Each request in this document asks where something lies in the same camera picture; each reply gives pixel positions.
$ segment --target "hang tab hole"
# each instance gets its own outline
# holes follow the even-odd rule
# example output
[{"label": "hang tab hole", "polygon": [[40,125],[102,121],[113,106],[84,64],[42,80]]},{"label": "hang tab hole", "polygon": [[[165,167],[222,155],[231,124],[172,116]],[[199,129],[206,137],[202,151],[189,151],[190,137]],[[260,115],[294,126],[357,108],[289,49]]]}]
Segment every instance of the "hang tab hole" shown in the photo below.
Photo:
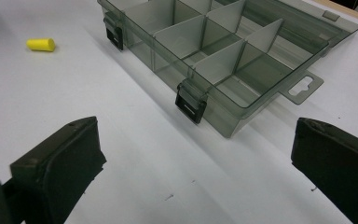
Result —
[{"label": "hang tab hole", "polygon": [[309,90],[309,84],[313,81],[311,77],[304,77],[301,81],[299,81],[290,91],[289,93],[293,96],[297,96],[302,91]]}]

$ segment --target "white table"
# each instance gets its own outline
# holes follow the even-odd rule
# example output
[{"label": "white table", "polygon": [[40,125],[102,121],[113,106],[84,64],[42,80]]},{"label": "white table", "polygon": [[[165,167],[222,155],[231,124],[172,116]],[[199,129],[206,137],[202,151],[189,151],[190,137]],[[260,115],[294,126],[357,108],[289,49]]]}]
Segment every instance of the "white table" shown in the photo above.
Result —
[{"label": "white table", "polygon": [[[58,47],[31,52],[32,37]],[[299,117],[358,137],[358,33],[310,71],[324,84],[304,104],[279,96],[225,139],[109,42],[95,0],[0,1],[0,180],[61,126],[95,115],[108,162],[66,223],[350,223],[290,154]]]}]

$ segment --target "yellow earplug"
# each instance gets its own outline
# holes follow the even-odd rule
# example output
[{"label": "yellow earplug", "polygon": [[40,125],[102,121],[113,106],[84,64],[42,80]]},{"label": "yellow earplug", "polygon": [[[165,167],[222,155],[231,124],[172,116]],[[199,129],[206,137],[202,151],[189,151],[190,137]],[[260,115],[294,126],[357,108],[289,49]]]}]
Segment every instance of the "yellow earplug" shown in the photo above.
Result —
[{"label": "yellow earplug", "polygon": [[27,40],[27,47],[31,50],[54,51],[55,43],[52,38],[44,39],[29,39]]}]

